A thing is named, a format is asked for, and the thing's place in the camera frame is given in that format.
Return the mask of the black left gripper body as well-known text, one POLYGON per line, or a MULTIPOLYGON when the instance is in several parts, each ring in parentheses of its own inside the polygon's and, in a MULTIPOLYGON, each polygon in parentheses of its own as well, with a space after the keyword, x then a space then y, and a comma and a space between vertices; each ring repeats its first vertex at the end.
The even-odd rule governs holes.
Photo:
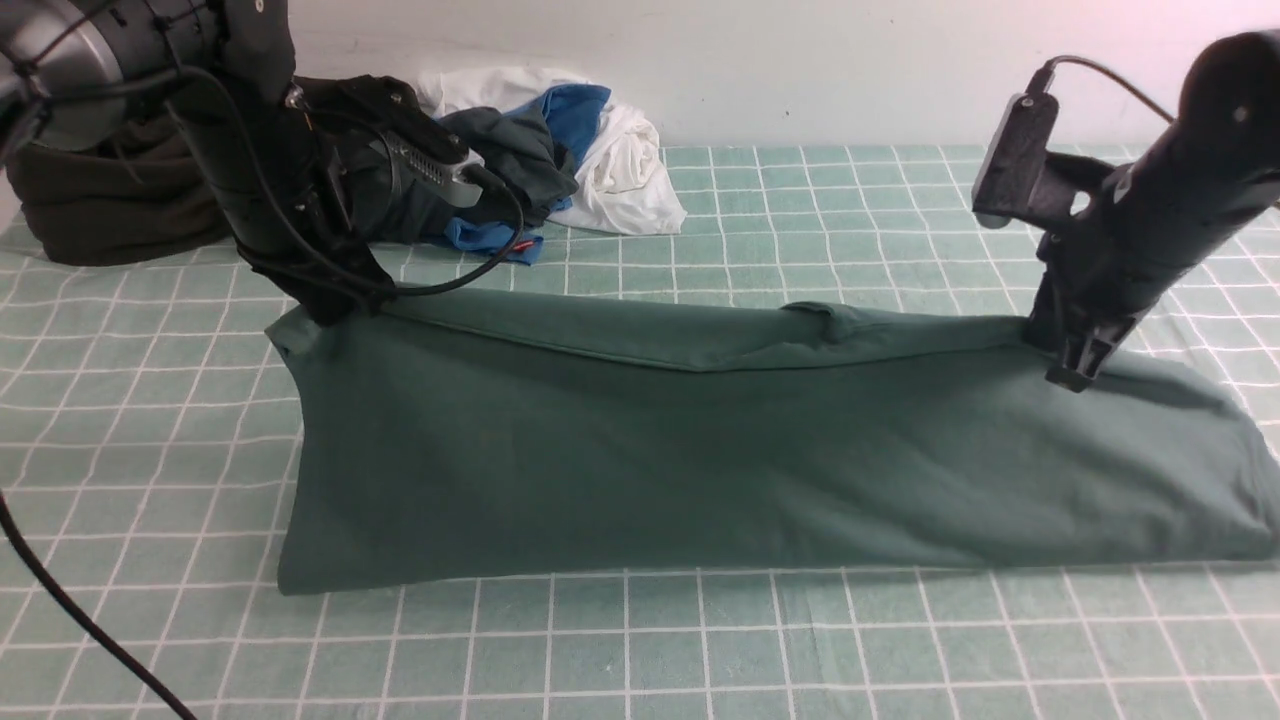
POLYGON ((396 283, 340 209, 337 155, 303 111, 183 70, 170 114, 250 266, 328 327, 375 314, 396 283))

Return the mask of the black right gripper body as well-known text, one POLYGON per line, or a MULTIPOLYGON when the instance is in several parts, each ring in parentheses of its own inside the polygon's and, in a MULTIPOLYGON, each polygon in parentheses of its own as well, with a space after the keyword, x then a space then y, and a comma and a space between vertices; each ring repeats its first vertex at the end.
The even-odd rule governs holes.
POLYGON ((1160 299, 1239 227, 1242 167, 1216 154, 1152 150, 1125 167, 1051 152, 1055 188, 1089 204, 1050 213, 1044 277, 1027 340, 1055 356, 1048 382, 1080 393, 1160 299))

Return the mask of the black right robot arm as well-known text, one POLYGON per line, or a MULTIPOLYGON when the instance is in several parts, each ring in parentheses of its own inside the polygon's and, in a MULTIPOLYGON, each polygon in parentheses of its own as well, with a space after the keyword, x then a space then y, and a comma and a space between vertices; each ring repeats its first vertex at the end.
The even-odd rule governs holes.
POLYGON ((1082 392, 1165 293, 1277 201, 1277 32, 1234 35, 1192 64, 1178 115, 1133 163, 1050 152, 1029 223, 1044 278, 1027 340, 1048 382, 1082 392))

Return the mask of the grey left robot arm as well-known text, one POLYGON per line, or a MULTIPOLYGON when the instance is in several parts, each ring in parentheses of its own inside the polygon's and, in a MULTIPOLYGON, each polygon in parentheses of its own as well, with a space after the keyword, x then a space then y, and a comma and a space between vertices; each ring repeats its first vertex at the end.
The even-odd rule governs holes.
POLYGON ((283 1, 5 1, 3 168, 45 256, 223 240, 320 325, 396 292, 356 227, 371 133, 294 74, 283 1))

